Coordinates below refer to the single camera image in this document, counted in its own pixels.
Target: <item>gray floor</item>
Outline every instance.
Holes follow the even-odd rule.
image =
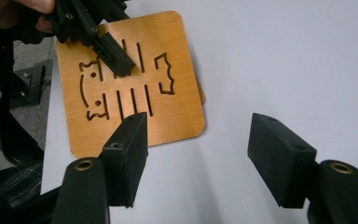
[[[42,95],[40,105],[22,107],[11,110],[13,116],[22,127],[38,142],[41,148],[45,148],[46,130],[48,121],[48,99],[50,95],[51,59],[54,41],[45,38],[39,45],[24,45],[21,42],[14,43],[14,71],[29,68],[35,63],[43,63],[47,71],[42,82]],[[12,166],[7,162],[0,151],[0,170]]]

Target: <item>person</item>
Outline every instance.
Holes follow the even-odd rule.
[[[52,33],[51,23],[44,14],[54,10],[55,0],[0,0],[0,90],[5,91],[7,81],[13,73],[13,40],[18,27],[24,24],[27,7],[37,12],[33,29]],[[0,197],[16,207],[40,194],[43,167],[43,150],[20,126],[8,111],[8,103],[0,95],[0,149],[16,166],[0,171]]]

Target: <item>white tabletop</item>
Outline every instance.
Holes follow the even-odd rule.
[[[277,206],[247,157],[252,113],[279,119],[318,150],[358,168],[358,1],[130,1],[131,17],[184,20],[205,91],[205,132],[149,148],[132,209],[112,223],[308,223]],[[42,191],[75,160],[55,61]]]

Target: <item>plaid fabric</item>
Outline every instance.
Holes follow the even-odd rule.
[[[8,168],[0,171],[0,198],[11,208],[40,195],[43,162]]]

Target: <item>wooden coaster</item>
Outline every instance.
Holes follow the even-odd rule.
[[[108,23],[100,30],[110,32],[136,66],[128,76],[117,77],[91,48],[78,41],[57,42],[73,154],[98,156],[121,121],[137,112],[148,113],[149,146],[201,134],[203,92],[181,16],[166,11]]]

